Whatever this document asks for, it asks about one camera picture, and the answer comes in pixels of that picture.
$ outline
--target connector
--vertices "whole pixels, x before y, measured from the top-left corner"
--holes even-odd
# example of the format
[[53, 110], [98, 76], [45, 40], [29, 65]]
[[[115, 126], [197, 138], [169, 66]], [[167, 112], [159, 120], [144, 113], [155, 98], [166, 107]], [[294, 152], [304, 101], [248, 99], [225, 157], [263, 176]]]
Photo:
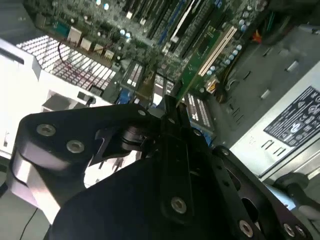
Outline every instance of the connector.
[[205, 63], [202, 65], [198, 75], [203, 77], [206, 74], [207, 70], [214, 63], [217, 57], [221, 54], [223, 49], [225, 49], [226, 45], [230, 42], [230, 40], [232, 39], [232, 37], [235, 35], [236, 32], [237, 32], [237, 28], [235, 28], [234, 26], [231, 26], [230, 29], [226, 32], [226, 34], [224, 34], [223, 38], [217, 41], [217, 43], [213, 46], [213, 49], [211, 50], [209, 57], [207, 58]]

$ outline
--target white expansion slot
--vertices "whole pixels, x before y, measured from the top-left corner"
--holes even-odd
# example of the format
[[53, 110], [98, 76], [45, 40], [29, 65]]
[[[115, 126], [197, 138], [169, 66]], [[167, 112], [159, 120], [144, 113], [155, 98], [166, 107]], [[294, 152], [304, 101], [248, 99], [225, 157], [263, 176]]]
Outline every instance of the white expansion slot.
[[207, 70], [210, 68], [210, 66], [214, 63], [214, 61], [217, 59], [219, 54], [223, 51], [223, 49], [226, 47], [226, 45], [230, 42], [231, 38], [235, 35], [237, 29], [232, 26], [229, 31], [226, 33], [224, 38], [220, 41], [219, 45], [214, 49], [214, 51], [210, 54], [209, 58], [199, 71], [199, 75], [203, 77]]

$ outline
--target motherboard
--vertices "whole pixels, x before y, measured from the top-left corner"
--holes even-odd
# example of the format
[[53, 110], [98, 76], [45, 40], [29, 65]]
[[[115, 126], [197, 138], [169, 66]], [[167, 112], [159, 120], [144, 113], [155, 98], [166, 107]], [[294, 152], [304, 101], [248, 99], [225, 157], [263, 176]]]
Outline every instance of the motherboard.
[[110, 65], [141, 65], [142, 82], [154, 81], [155, 74], [182, 82], [179, 100], [188, 92], [200, 97], [215, 92], [246, 44], [244, 35], [267, 4], [265, 0], [24, 2], [42, 30], [100, 55]]

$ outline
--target screw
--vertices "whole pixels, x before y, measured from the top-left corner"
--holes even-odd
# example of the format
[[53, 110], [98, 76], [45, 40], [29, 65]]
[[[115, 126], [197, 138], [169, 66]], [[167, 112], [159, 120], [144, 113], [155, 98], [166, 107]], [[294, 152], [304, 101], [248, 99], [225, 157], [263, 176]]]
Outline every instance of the screw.
[[85, 145], [78, 140], [71, 140], [67, 142], [66, 148], [73, 154], [79, 154], [85, 150]]
[[307, 237], [305, 231], [299, 225], [295, 225], [295, 228], [297, 229], [298, 233], [300, 233], [301, 236], [303, 236], [304, 238]]
[[50, 124], [40, 124], [36, 127], [36, 132], [45, 137], [51, 137], [55, 135], [56, 129]]
[[176, 123], [172, 118], [169, 118], [168, 120], [169, 120], [171, 123], [173, 123], [173, 124]]
[[138, 113], [139, 113], [140, 115], [142, 115], [142, 116], [145, 116], [145, 115], [146, 115], [146, 113], [145, 113], [144, 111], [142, 111], [142, 110], [138, 110]]
[[295, 232], [293, 231], [293, 229], [288, 225], [288, 224], [283, 224], [284, 230], [286, 231], [286, 233], [291, 236], [294, 237], [295, 236]]
[[171, 199], [171, 207], [178, 213], [178, 214], [185, 214], [187, 211], [187, 205], [185, 201], [183, 201], [180, 197], [174, 196]]
[[195, 135], [201, 136], [201, 132], [198, 129], [194, 128], [193, 132], [195, 133]]
[[254, 236], [254, 231], [252, 230], [249, 223], [247, 223], [245, 220], [239, 221], [239, 228], [241, 232], [243, 232], [248, 238], [252, 238]]
[[222, 152], [224, 155], [229, 156], [229, 151], [228, 151], [227, 149], [222, 148], [222, 149], [221, 149], [221, 152]]

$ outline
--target label sticker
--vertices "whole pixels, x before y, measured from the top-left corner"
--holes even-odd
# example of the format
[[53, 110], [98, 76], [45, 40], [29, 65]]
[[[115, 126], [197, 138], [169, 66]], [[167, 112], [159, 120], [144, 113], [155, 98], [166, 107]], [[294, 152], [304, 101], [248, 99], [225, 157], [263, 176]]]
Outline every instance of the label sticker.
[[299, 147], [320, 131], [320, 92], [308, 87], [264, 130], [290, 147]]

